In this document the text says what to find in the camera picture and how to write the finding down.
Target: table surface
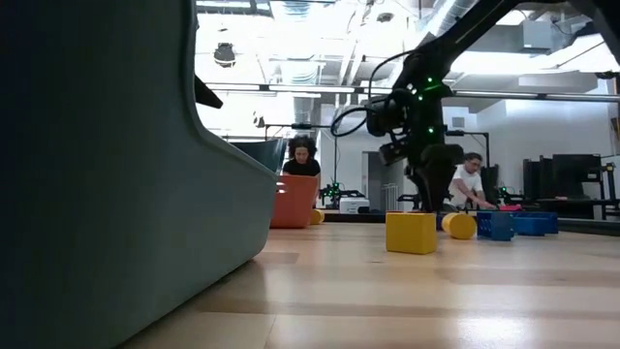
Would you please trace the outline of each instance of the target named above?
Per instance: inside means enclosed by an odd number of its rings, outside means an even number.
[[[620,238],[385,251],[383,224],[270,232],[253,262],[123,348],[620,348]]]

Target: woman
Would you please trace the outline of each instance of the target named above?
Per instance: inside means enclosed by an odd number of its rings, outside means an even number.
[[[321,175],[321,165],[314,159],[317,146],[308,136],[295,136],[289,140],[289,158],[284,164],[283,175]]]

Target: pink object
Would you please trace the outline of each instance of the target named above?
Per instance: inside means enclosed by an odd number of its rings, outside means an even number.
[[[307,175],[280,175],[270,228],[305,228],[312,218],[319,179]]]
[[[505,205],[505,206],[500,206],[500,210],[502,210],[502,211],[517,211],[517,210],[521,210],[521,205]]]

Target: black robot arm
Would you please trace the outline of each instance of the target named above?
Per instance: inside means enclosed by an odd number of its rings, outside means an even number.
[[[592,3],[599,1],[603,6],[605,0],[590,0]],[[443,84],[443,78],[461,53],[514,7],[525,2],[556,4],[565,1],[480,0],[444,35],[411,51],[389,95],[368,101],[368,132],[375,137],[390,136],[391,142],[380,148],[387,165],[407,159],[406,176],[418,188],[425,211],[441,209],[455,165],[463,155],[459,145],[445,144],[441,101],[451,96],[451,90]],[[617,39],[615,32],[607,36]]]

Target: monitor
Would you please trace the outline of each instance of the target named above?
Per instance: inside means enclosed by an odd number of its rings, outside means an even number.
[[[552,160],[555,196],[582,198],[584,182],[601,181],[601,156],[592,154],[556,154]]]
[[[553,199],[558,196],[554,189],[554,180],[553,180],[553,160],[545,158],[541,156],[539,158],[539,166],[538,166],[538,178],[539,178],[539,187],[538,187],[538,198],[537,199]]]

